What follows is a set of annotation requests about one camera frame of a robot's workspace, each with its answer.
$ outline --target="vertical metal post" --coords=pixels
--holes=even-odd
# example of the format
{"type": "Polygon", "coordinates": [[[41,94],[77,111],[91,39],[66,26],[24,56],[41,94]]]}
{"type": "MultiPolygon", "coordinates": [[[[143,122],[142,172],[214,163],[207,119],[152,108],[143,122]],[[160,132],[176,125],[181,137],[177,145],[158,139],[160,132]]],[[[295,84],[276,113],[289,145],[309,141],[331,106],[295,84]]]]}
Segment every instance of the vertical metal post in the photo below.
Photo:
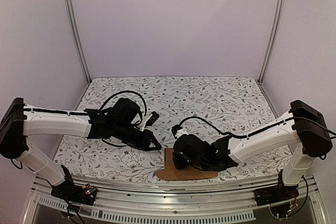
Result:
{"type": "Polygon", "coordinates": [[[73,41],[75,43],[79,63],[82,68],[85,80],[87,81],[87,83],[90,83],[92,79],[89,73],[88,65],[86,63],[82,44],[80,42],[75,14],[73,13],[74,7],[72,5],[72,0],[64,0],[64,1],[65,1],[66,9],[67,9],[67,14],[68,14],[69,22],[70,22],[70,28],[71,28],[71,32],[73,36],[73,41]]]}
{"type": "Polygon", "coordinates": [[[279,29],[279,24],[280,24],[280,18],[281,18],[281,13],[282,9],[284,7],[284,2],[285,0],[277,0],[277,6],[276,6],[276,12],[273,20],[273,26],[272,26],[272,31],[268,40],[268,45],[265,53],[265,58],[264,62],[262,63],[261,71],[258,77],[257,82],[261,85],[265,79],[265,75],[267,72],[267,68],[269,65],[269,61],[273,52],[275,40],[277,37],[278,29],[279,29]]]}

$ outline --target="cardboard piece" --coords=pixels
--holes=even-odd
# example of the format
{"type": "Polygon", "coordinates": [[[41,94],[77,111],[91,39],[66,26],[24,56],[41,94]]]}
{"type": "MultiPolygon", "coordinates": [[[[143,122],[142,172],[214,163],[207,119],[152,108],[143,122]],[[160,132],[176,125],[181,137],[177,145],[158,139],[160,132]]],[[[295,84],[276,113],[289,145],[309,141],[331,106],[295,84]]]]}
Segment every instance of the cardboard piece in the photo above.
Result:
{"type": "Polygon", "coordinates": [[[195,180],[214,178],[218,176],[218,172],[202,171],[194,167],[188,166],[182,170],[177,170],[173,161],[173,149],[164,149],[164,169],[157,170],[156,176],[163,180],[195,180]]]}

